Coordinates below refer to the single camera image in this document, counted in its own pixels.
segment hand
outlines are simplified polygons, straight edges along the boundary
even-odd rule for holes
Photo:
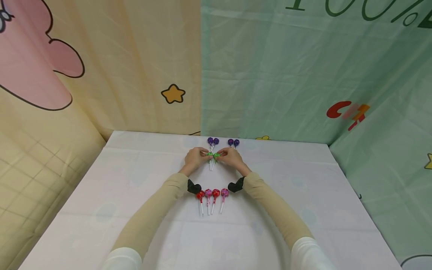
[[[241,155],[236,149],[232,147],[226,147],[219,150],[218,154],[220,154],[220,156],[216,157],[217,161],[222,161],[226,165],[234,167],[243,177],[246,177],[252,172],[246,163],[243,162]]]
[[[207,156],[209,150],[203,147],[195,147],[189,150],[189,153],[184,158],[184,166],[181,168],[179,173],[182,173],[189,177],[196,169],[202,164],[211,160],[213,156]]]

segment red letter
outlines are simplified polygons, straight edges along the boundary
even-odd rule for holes
[[[327,116],[330,118],[338,118],[341,115],[341,113],[339,113],[338,110],[350,105],[351,105],[351,101],[340,101],[335,105],[331,106],[330,109],[328,109]]]

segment green backdrop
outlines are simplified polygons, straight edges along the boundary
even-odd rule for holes
[[[432,254],[431,16],[429,0],[202,0],[202,135],[329,144],[397,259]]]

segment beige sleeve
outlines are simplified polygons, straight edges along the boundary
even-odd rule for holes
[[[309,228],[291,206],[274,192],[257,173],[252,172],[245,177],[243,188],[264,207],[290,250],[300,238],[305,236],[313,238]]]
[[[187,191],[187,180],[181,173],[171,175],[130,218],[111,250],[131,248],[143,259],[162,220]]]

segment white tablecloth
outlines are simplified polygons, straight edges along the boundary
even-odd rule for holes
[[[219,138],[215,151],[227,147]],[[207,137],[115,131],[20,270],[99,269],[129,218]],[[327,145],[240,140],[237,148],[299,213],[340,270],[400,269]],[[222,189],[240,176],[216,164],[191,176]],[[244,191],[231,193],[219,215],[200,216],[186,194],[159,228],[143,269],[289,269],[289,250],[272,221]]]

